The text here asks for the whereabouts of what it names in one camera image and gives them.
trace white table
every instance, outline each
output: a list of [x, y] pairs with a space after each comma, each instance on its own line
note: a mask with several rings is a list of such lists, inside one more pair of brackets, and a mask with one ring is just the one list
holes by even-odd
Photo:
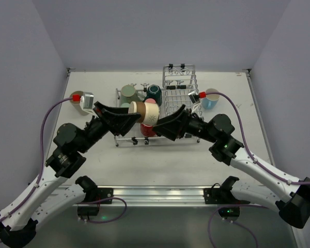
[[[199, 90], [215, 88], [227, 94], [238, 107], [251, 150], [266, 161], [270, 161], [265, 139], [258, 120], [253, 97], [245, 73], [197, 72]], [[108, 106], [116, 106], [115, 89], [126, 84], [141, 83], [162, 86], [162, 71], [158, 72], [72, 72], [65, 97], [74, 91], [88, 91], [95, 100]], [[205, 121], [218, 113], [227, 114], [236, 127], [233, 137], [242, 141], [235, 112], [229, 102], [220, 98], [213, 110], [203, 110]], [[66, 102], [62, 105], [56, 130], [64, 123], [73, 123], [84, 128], [91, 115], [81, 116]], [[222, 183], [228, 176], [254, 183], [247, 174], [216, 161], [208, 151], [211, 143], [195, 139], [161, 140], [161, 145], [133, 146], [131, 143], [115, 146], [108, 133], [88, 153], [84, 165], [67, 181], [73, 184], [79, 176], [87, 175], [98, 185], [213, 185]], [[56, 148], [50, 146], [50, 153]]]

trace dish rack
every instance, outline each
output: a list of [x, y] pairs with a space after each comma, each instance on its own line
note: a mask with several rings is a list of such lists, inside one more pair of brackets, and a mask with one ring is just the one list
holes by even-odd
[[[173, 114], [177, 111], [183, 104], [186, 105], [187, 108], [192, 108], [192, 102], [188, 96], [188, 93], [191, 91], [195, 91], [198, 94], [197, 89], [197, 80], [195, 75], [195, 66], [194, 65], [168, 65], [163, 67], [163, 88], [162, 90], [162, 99], [163, 103], [160, 106], [160, 117], [163, 118], [165, 116]], [[141, 84], [143, 89], [136, 89], [139, 94], [146, 96], [147, 86], [148, 84]], [[116, 107], [119, 107], [119, 99], [120, 99], [121, 90], [116, 89]], [[202, 118], [201, 106], [195, 111], [199, 117]], [[185, 134], [185, 138], [191, 138], [192, 136], [189, 134]], [[127, 133], [124, 137], [114, 136], [114, 141], [116, 147], [119, 146], [120, 142], [130, 142], [133, 145], [137, 145], [143, 143], [145, 145], [149, 145], [149, 142], [159, 143], [161, 139], [166, 139], [163, 136], [154, 136], [154, 137], [144, 137], [140, 131], [140, 125], [137, 123], [134, 127]]]
[[[198, 94], [195, 65], [173, 65], [163, 67], [163, 89], [166, 116], [173, 114], [183, 104], [192, 109], [192, 101], [188, 93], [195, 91]], [[201, 106], [195, 111], [202, 117]]]

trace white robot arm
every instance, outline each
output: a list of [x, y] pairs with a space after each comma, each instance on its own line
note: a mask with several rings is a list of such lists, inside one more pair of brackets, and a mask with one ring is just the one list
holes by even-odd
[[[192, 102], [196, 102], [193, 101], [195, 96], [191, 94], [190, 97]], [[296, 228], [303, 228], [310, 217], [310, 179], [301, 180], [291, 176], [248, 153], [246, 147], [231, 136], [235, 128], [228, 116], [218, 114], [209, 122], [204, 122], [191, 110], [185, 110], [182, 106], [172, 115], [160, 119], [153, 130], [172, 141], [188, 133], [212, 142], [209, 151], [216, 160], [247, 173], [268, 188], [244, 188], [235, 180], [221, 186], [223, 198], [228, 199], [221, 202], [231, 204], [231, 200], [234, 199], [248, 200], [269, 207], [278, 211], [284, 221]]]
[[[85, 153], [108, 131], [114, 135], [125, 135], [140, 118], [140, 114], [128, 114], [127, 108], [111, 108], [95, 103], [96, 116], [81, 130], [68, 123], [62, 125], [54, 138], [57, 148], [47, 159], [46, 167], [39, 184], [36, 179], [9, 206], [0, 211], [0, 239], [11, 248], [22, 248], [35, 236], [36, 231], [53, 216], [69, 206], [94, 200], [96, 189], [88, 177], [84, 176], [65, 192], [47, 200], [47, 197], [68, 178], [70, 178], [85, 162], [80, 153]], [[303, 228], [310, 216], [310, 185], [295, 185], [278, 180], [255, 161], [259, 161], [268, 170], [287, 180], [301, 181], [273, 167], [253, 154], [253, 159], [244, 149], [244, 145], [234, 139], [231, 133], [234, 127], [226, 115], [217, 115], [206, 123], [196, 114], [185, 110], [184, 106], [176, 113], [160, 119], [153, 130], [170, 140], [192, 134], [213, 144], [209, 151], [220, 162], [237, 168], [264, 186], [249, 185], [238, 178], [229, 177], [217, 190], [215, 197], [222, 203], [231, 204], [236, 201], [247, 201], [265, 206], [279, 215], [288, 224]], [[15, 213], [10, 212], [20, 204], [36, 188], [28, 201]]]
[[11, 248], [22, 248], [36, 235], [46, 221], [69, 206], [94, 201], [97, 186], [88, 177], [48, 201], [51, 193], [70, 178], [85, 162], [81, 153], [87, 152], [109, 131], [125, 135], [141, 115], [128, 114], [127, 108], [112, 108], [96, 102], [94, 114], [84, 129], [71, 123], [62, 125], [54, 138], [57, 148], [46, 160], [40, 181], [35, 179], [9, 206], [0, 211], [0, 239]]

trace gray wall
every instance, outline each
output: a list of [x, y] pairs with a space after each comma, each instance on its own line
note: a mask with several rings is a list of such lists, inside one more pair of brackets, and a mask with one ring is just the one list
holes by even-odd
[[[292, 0], [252, 81], [276, 165], [310, 177], [310, 0]], [[310, 248], [310, 220], [304, 228]]]
[[33, 0], [67, 67], [252, 68], [289, 0]]
[[[0, 209], [34, 179], [40, 126], [62, 98], [66, 69], [33, 3], [0, 1]], [[51, 116], [48, 143], [57, 111]]]

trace blue cup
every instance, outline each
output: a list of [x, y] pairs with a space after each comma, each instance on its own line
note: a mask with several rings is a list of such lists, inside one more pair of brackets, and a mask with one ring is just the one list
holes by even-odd
[[[218, 92], [218, 90], [216, 90], [216, 89], [207, 89], [206, 90], [206, 94], [212, 93], [212, 92]], [[219, 95], [217, 95], [217, 94], [207, 95], [206, 97], [204, 97], [202, 99], [202, 106], [207, 110], [211, 110], [211, 109], [213, 109], [213, 107], [216, 106], [218, 100], [219, 100]]]

